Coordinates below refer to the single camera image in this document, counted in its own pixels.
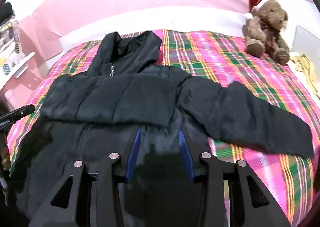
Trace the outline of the black cushion on bag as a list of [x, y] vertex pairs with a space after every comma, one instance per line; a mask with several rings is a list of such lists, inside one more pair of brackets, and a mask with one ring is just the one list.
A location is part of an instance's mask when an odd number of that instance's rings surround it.
[[14, 15], [11, 3], [5, 3], [0, 8], [0, 24], [3, 24]]

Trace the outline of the white side board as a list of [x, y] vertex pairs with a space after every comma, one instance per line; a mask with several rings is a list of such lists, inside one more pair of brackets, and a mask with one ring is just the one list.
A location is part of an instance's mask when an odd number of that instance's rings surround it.
[[292, 52], [306, 54], [314, 63], [319, 62], [320, 41], [312, 33], [297, 25], [293, 40]]

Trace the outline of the brown teddy bear santa hat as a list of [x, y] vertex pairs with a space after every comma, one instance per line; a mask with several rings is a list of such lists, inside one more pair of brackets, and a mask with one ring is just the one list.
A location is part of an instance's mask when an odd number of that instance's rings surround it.
[[245, 14], [245, 50], [254, 57], [268, 54], [276, 63], [286, 65], [290, 49], [281, 36], [286, 29], [288, 14], [277, 0], [249, 0]]

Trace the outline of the pink plaid bed sheet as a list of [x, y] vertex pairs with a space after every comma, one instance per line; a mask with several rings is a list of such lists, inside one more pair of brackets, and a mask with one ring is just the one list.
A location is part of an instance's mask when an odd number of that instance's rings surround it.
[[[256, 59], [244, 52], [244, 40], [213, 32], [156, 31], [163, 43], [159, 63], [173, 65], [223, 86], [233, 81], [305, 120], [319, 149], [319, 106], [289, 67], [268, 57]], [[214, 155], [233, 162], [245, 159], [264, 181], [289, 218], [292, 226], [306, 220], [319, 196], [317, 159], [289, 155], [265, 155], [221, 141], [209, 141]]]

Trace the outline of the pineapple print fabric bag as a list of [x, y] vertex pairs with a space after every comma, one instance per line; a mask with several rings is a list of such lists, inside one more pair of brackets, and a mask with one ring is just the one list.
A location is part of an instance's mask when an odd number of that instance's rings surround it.
[[13, 68], [24, 58], [18, 21], [15, 16], [11, 16], [1, 25], [1, 80], [7, 79]]

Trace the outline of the yellow cloth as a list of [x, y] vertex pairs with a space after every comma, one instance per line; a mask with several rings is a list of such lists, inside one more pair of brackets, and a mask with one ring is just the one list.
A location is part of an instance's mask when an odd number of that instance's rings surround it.
[[299, 54], [298, 52], [291, 52], [290, 59], [295, 64], [295, 70], [304, 74], [306, 83], [313, 94], [319, 98], [319, 87], [314, 63], [306, 54]]

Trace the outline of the black puffer jacket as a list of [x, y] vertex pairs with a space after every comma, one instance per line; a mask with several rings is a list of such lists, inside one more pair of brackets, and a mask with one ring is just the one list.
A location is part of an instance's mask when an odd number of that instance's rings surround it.
[[125, 226], [197, 224], [202, 186], [185, 172], [181, 128], [212, 155], [210, 140], [265, 155], [318, 160], [310, 126], [300, 116], [256, 96], [239, 81], [223, 86], [160, 64], [162, 43], [156, 31], [114, 32], [72, 49], [53, 67], [31, 99], [35, 113], [10, 132], [16, 144], [14, 206], [22, 226], [69, 166], [123, 152], [138, 129], [134, 175], [119, 187]]

